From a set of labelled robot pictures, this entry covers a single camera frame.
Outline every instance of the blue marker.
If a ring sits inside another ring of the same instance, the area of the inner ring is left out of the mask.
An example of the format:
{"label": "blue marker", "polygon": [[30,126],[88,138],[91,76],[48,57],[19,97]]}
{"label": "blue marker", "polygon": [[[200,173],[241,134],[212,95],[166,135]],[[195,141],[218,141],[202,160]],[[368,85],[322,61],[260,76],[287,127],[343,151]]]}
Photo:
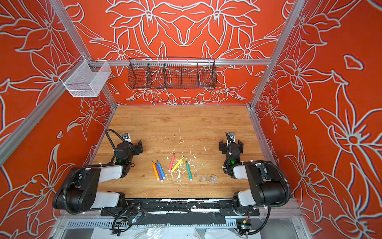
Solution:
{"label": "blue marker", "polygon": [[158,167],[159,167],[159,170],[160,170],[160,174],[162,175],[162,178],[165,179],[166,178],[165,173],[163,172],[162,166],[160,165],[158,160],[157,160],[157,163],[158,163]]}

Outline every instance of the marker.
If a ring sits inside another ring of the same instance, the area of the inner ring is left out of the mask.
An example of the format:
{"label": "marker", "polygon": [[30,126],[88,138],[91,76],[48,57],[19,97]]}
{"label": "marker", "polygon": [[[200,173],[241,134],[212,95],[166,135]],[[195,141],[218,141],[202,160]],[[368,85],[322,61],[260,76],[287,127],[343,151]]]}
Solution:
{"label": "marker", "polygon": [[180,163],[183,161],[184,156],[176,163],[176,165],[171,169],[171,172],[174,172],[176,168],[180,165]]}
{"label": "marker", "polygon": [[157,163],[155,163],[155,167],[157,168],[157,172],[158,172],[158,176],[159,176],[160,181],[163,182],[162,174],[160,173],[160,170],[159,170]]}
{"label": "marker", "polygon": [[190,177],[190,181],[192,181],[192,175],[191,175],[191,171],[190,171],[190,166],[188,165],[187,161],[186,161],[186,166],[187,166],[188,176]]}
{"label": "marker", "polygon": [[154,165],[154,162],[153,162],[153,161],[151,161],[151,163],[152,163],[152,168],[154,169],[154,173],[155,173],[155,176],[157,177],[157,180],[159,180],[159,175],[158,175],[158,171],[157,171],[157,168],[155,167],[155,165]]}
{"label": "marker", "polygon": [[163,172],[162,166],[160,165],[158,160],[157,160],[157,164],[158,164],[160,174],[162,175],[162,178],[165,179],[166,178],[165,173]]}
{"label": "marker", "polygon": [[170,163],[170,166],[169,166],[169,168],[168,168],[168,171],[169,171],[169,172],[171,172],[172,165],[174,164],[174,159],[175,159],[175,154],[172,156],[171,163]]}

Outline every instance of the black wire mesh basket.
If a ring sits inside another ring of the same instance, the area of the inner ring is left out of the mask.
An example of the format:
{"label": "black wire mesh basket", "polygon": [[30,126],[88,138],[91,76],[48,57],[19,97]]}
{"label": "black wire mesh basket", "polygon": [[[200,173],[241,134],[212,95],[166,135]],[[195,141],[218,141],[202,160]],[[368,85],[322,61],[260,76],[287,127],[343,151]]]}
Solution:
{"label": "black wire mesh basket", "polygon": [[214,59],[166,57],[160,60],[130,58],[129,86],[133,89],[213,89]]}

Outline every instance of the wall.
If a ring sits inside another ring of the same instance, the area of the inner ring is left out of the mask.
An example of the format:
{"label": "wall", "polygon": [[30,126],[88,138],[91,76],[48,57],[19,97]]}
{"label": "wall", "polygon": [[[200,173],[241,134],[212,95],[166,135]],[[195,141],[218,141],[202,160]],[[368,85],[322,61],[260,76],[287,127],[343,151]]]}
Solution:
{"label": "wall", "polygon": [[380,238],[382,5],[308,0],[256,105],[314,238]]}
{"label": "wall", "polygon": [[[93,59],[262,59],[271,56],[293,1],[63,3]],[[217,70],[214,90],[131,89],[126,67],[113,68],[108,86],[119,104],[245,104],[251,101],[265,66]]]}
{"label": "wall", "polygon": [[111,113],[103,93],[64,92],[1,167],[0,238],[48,238],[56,190],[70,167],[90,162]]}
{"label": "wall", "polygon": [[[0,143],[45,98],[79,56],[44,0],[0,3]],[[0,238],[48,238],[52,199],[69,168],[89,163],[112,109],[103,93],[66,91],[0,170]]]}
{"label": "wall", "polygon": [[0,4],[0,144],[79,57],[45,0]]}

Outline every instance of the wooden table surface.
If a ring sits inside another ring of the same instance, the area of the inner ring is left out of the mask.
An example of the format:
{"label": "wooden table surface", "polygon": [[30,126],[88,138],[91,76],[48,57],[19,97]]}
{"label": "wooden table surface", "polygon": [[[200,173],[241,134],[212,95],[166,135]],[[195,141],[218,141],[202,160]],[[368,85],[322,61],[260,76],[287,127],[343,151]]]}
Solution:
{"label": "wooden table surface", "polygon": [[[236,141],[244,143],[242,161],[264,160],[246,106],[118,106],[109,128],[119,134],[130,133],[133,144],[142,140],[144,152],[133,158],[135,164],[122,179],[99,184],[100,191],[124,192],[126,198],[139,197],[232,197],[249,188],[248,180],[232,179],[223,173],[225,155],[219,141],[225,132],[234,132]],[[110,132],[117,146],[121,140]],[[172,174],[168,166],[173,152],[174,164],[185,159]],[[107,137],[102,140],[93,164],[107,163],[113,156]],[[159,160],[166,175],[156,180],[151,161]],[[189,180],[185,161],[190,164]],[[200,176],[218,176],[216,183],[199,182]]]}

